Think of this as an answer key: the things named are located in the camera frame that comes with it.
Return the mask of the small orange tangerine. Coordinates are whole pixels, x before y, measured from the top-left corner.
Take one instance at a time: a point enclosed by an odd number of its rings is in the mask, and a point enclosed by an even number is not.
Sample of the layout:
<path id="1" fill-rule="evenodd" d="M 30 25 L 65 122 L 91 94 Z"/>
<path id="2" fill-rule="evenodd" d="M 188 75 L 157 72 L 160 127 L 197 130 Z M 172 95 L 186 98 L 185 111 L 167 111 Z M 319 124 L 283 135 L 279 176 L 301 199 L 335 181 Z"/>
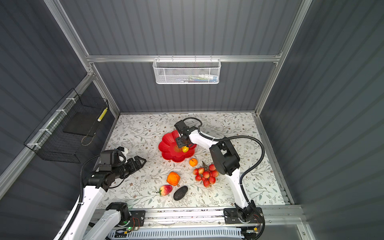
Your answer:
<path id="1" fill-rule="evenodd" d="M 195 166 L 197 166 L 197 165 L 198 165 L 198 160 L 195 159 L 195 158 L 190 159 L 190 160 L 189 160 L 189 165 L 190 165 L 191 167 L 195 167 Z"/>

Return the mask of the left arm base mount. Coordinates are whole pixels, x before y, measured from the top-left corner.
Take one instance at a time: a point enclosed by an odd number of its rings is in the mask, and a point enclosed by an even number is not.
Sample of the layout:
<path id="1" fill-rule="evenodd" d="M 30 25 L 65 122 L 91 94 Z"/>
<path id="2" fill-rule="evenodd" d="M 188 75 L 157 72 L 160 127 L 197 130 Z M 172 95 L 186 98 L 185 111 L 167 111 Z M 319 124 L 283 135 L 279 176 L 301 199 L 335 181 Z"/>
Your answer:
<path id="1" fill-rule="evenodd" d="M 117 210 L 108 210 L 103 213 L 100 220 L 103 223 L 113 223 L 113 227 L 143 227 L 145 222 L 146 212 L 144 210 L 132 211 L 130 210 L 128 216 L 124 216 L 120 211 Z"/>

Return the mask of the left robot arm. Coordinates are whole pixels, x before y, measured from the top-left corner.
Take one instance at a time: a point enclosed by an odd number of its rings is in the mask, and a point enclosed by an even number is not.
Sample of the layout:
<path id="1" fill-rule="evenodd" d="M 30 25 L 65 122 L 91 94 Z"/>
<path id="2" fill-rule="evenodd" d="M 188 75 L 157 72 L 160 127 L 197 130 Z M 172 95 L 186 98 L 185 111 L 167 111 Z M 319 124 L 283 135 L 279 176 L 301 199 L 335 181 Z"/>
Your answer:
<path id="1" fill-rule="evenodd" d="M 122 202 L 109 204 L 103 216 L 87 228 L 99 202 L 111 189 L 117 179 L 125 180 L 146 164 L 139 156 L 127 157 L 128 150 L 118 147 L 101 152 L 95 158 L 98 163 L 88 177 L 80 172 L 80 194 L 63 226 L 55 236 L 56 240 L 104 240 L 114 227 L 120 227 L 124 233 L 140 227 L 140 220 L 130 213 L 128 205 Z"/>

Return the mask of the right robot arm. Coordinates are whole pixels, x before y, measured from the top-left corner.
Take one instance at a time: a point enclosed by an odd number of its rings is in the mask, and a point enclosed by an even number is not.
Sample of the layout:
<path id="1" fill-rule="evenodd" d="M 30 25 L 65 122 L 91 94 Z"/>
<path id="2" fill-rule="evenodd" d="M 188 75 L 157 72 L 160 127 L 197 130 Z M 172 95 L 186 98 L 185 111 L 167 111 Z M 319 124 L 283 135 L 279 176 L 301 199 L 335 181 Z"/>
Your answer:
<path id="1" fill-rule="evenodd" d="M 223 138 L 209 136 L 201 131 L 202 125 L 202 121 L 193 117 L 178 121 L 174 125 L 179 134 L 176 138 L 178 147 L 198 145 L 209 150 L 216 170 L 229 181 L 239 217 L 246 219 L 252 216 L 256 212 L 256 205 L 246 194 L 243 178 L 263 161 L 265 156 L 264 145 L 260 140 L 251 136 L 239 135 Z M 260 159 L 244 173 L 240 172 L 240 156 L 231 142 L 231 140 L 235 139 L 252 140 L 260 146 L 262 151 Z"/>

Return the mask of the orange bell pepper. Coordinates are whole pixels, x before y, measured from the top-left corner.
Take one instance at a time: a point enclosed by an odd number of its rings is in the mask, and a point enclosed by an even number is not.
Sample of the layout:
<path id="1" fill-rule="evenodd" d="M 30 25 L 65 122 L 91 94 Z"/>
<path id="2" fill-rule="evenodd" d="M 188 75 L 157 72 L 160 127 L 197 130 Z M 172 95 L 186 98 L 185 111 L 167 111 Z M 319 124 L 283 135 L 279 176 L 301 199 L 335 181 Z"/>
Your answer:
<path id="1" fill-rule="evenodd" d="M 169 183 L 172 186 L 177 186 L 180 182 L 181 177 L 175 173 L 175 172 L 170 172 L 168 177 L 167 177 L 167 183 Z"/>

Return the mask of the dark avocado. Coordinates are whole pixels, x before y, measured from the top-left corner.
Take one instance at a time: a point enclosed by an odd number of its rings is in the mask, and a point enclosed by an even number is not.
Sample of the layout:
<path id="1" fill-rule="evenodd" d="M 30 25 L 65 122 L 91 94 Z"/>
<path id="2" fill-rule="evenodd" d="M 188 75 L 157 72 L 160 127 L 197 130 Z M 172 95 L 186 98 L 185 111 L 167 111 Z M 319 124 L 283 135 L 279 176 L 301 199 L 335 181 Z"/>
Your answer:
<path id="1" fill-rule="evenodd" d="M 175 201 L 180 201 L 181 199 L 183 199 L 185 197 L 185 195 L 187 194 L 188 190 L 189 189 L 188 189 L 187 186 L 180 187 L 178 190 L 175 191 L 173 199 Z"/>

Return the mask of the yellow corn-like fruit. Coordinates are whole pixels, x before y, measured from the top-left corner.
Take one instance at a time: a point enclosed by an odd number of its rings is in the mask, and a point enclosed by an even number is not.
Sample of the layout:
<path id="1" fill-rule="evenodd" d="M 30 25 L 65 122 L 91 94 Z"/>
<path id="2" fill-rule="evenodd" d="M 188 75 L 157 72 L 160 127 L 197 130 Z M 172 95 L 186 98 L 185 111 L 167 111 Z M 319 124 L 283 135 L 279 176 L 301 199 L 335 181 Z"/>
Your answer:
<path id="1" fill-rule="evenodd" d="M 182 147 L 183 153 L 187 153 L 188 151 L 189 151 L 189 147 L 186 147 L 186 146 Z"/>

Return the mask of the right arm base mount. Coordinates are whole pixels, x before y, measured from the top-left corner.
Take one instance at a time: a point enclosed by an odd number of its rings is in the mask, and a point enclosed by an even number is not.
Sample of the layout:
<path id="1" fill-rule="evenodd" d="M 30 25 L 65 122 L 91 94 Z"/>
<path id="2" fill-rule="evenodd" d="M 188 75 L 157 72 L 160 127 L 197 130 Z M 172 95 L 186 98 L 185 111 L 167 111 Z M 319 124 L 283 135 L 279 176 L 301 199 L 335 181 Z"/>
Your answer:
<path id="1" fill-rule="evenodd" d="M 225 208 L 223 210 L 226 224 L 263 224 L 264 214 L 261 208 Z"/>

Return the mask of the red lychee bunch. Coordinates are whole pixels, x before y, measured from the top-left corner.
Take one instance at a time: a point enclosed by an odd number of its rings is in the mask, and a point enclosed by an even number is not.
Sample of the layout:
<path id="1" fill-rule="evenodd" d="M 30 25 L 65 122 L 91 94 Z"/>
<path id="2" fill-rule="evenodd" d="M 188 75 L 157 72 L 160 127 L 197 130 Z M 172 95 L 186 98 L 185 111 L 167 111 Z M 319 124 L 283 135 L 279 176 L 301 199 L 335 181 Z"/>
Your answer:
<path id="1" fill-rule="evenodd" d="M 193 174 L 195 175 L 195 180 L 202 182 L 206 188 L 214 185 L 219 176 L 219 172 L 214 164 L 206 165 L 205 163 L 201 167 L 195 168 Z"/>

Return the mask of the red-yellow strawberry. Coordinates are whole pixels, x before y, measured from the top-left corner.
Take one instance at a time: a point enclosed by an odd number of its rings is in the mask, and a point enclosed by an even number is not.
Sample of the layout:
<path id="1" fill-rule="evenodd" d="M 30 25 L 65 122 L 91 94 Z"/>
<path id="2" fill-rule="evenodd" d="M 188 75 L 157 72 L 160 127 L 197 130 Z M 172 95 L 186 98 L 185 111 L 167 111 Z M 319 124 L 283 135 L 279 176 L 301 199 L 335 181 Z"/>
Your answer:
<path id="1" fill-rule="evenodd" d="M 173 190 L 173 186 L 171 185 L 163 185 L 159 188 L 158 194 L 160 196 L 167 196 L 169 195 Z"/>

